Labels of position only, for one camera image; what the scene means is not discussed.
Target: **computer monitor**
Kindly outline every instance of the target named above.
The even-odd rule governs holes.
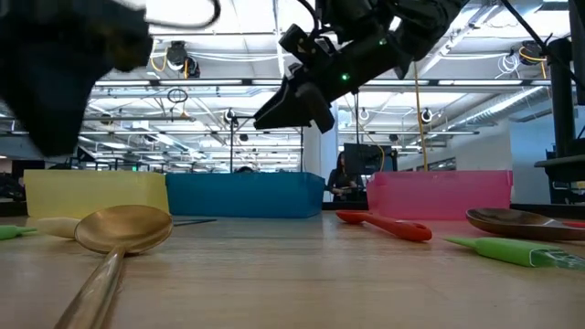
[[[381,146],[384,150],[384,166],[380,146],[362,143],[345,143],[346,172],[352,175],[372,175],[380,171],[398,170],[398,153],[391,146]]]

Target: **woman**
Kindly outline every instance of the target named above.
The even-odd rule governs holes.
[[[333,201],[347,201],[347,195],[356,192],[362,185],[360,175],[346,173],[346,156],[345,153],[340,153],[337,156],[337,168],[331,171],[327,181],[327,191],[334,195]]]

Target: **spoon handle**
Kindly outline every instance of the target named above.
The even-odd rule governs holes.
[[[99,329],[108,312],[122,272],[125,249],[115,247],[95,269],[54,329]]]

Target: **pink bin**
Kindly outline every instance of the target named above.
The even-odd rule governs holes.
[[[512,184],[507,170],[375,173],[367,203],[395,219],[466,220],[468,209],[510,208]]]

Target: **white pillar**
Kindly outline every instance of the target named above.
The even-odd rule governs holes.
[[[331,113],[335,118],[335,125],[329,132],[321,133],[316,124],[303,129],[303,169],[325,180],[337,163],[337,109],[337,101],[334,101],[331,104]],[[330,193],[324,193],[324,201],[332,201]]]

